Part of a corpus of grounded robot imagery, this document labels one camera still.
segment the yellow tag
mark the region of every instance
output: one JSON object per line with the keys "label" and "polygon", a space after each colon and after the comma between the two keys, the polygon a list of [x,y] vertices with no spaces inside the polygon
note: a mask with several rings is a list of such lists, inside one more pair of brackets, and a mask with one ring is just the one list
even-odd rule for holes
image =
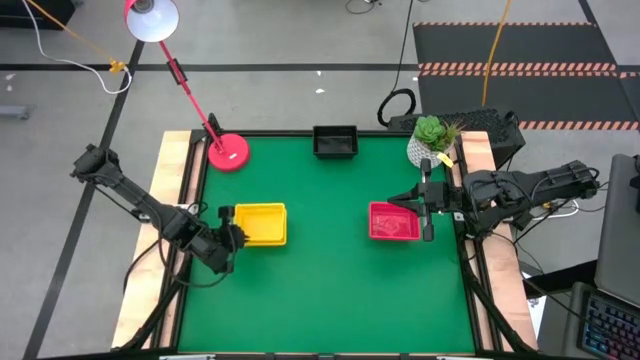
{"label": "yellow tag", "polygon": [[111,68],[109,69],[109,71],[111,71],[112,73],[119,73],[124,69],[124,63],[122,61],[118,62],[111,59],[109,63],[111,64]]}
{"label": "yellow tag", "polygon": [[445,153],[438,153],[438,159],[440,159],[440,161],[442,161],[445,165],[447,165],[448,167],[452,168],[453,167],[453,161],[451,161],[451,159],[449,159],[449,157],[447,156],[447,154]]}

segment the yellow cable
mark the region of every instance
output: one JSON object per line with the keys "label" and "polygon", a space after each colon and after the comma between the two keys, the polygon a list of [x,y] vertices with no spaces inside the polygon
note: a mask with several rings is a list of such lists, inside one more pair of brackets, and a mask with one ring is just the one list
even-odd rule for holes
{"label": "yellow cable", "polygon": [[33,0],[27,0],[27,2],[29,4],[31,4],[34,8],[38,9],[38,11],[40,11],[42,13],[42,15],[46,16],[47,18],[49,18],[49,20],[53,21],[54,23],[58,24],[58,26],[60,26],[64,31],[68,32],[69,34],[71,34],[71,36],[73,36],[74,38],[76,38],[77,40],[83,42],[85,45],[89,46],[90,48],[92,48],[95,52],[97,52],[98,54],[106,57],[109,59],[109,64],[111,65],[111,69],[109,69],[109,71],[111,72],[120,72],[124,69],[124,63],[122,61],[117,61],[114,58],[112,58],[111,56],[109,56],[109,54],[107,54],[106,51],[104,51],[103,49],[101,49],[100,47],[98,47],[97,45],[95,45],[94,43],[92,43],[91,41],[85,39],[84,37],[82,37],[81,35],[76,34],[73,30],[69,29],[68,27],[66,27],[63,23],[61,23],[60,21],[58,21],[58,19],[56,19],[55,17],[53,17],[53,15],[49,14],[45,9],[43,9],[40,5],[36,4],[35,1]]}
{"label": "yellow cable", "polygon": [[484,86],[482,88],[482,106],[485,106],[487,103],[487,88],[489,87],[489,74],[491,73],[491,64],[493,63],[493,54],[496,52],[496,48],[498,47],[500,34],[502,34],[502,27],[507,21],[509,9],[511,9],[511,0],[507,0],[507,7],[505,7],[504,14],[502,14],[502,19],[500,19],[498,32],[496,32],[496,38],[493,40],[493,46],[491,47],[491,52],[489,53],[489,60],[487,60],[487,72],[484,74]]}

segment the backlit keyboard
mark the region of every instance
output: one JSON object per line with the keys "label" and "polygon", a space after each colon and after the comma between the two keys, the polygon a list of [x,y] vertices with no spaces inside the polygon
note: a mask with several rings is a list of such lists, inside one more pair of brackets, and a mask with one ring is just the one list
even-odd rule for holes
{"label": "backlit keyboard", "polygon": [[578,347],[603,359],[640,359],[640,310],[598,293],[585,296]]}

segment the lamp head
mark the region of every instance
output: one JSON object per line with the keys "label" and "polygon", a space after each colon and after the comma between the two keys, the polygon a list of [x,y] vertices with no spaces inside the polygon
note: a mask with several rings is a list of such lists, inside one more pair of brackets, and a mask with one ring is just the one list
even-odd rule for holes
{"label": "lamp head", "polygon": [[172,0],[125,0],[124,21],[138,40],[165,40],[178,28],[178,19],[178,8]]}

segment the red lamp base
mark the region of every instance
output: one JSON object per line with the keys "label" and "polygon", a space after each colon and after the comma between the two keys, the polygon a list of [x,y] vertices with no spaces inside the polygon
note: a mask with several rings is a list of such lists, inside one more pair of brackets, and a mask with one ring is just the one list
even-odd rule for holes
{"label": "red lamp base", "polygon": [[242,136],[225,134],[220,137],[224,146],[223,152],[218,152],[215,143],[209,146],[209,163],[214,168],[231,172],[240,170],[249,161],[249,144]]}

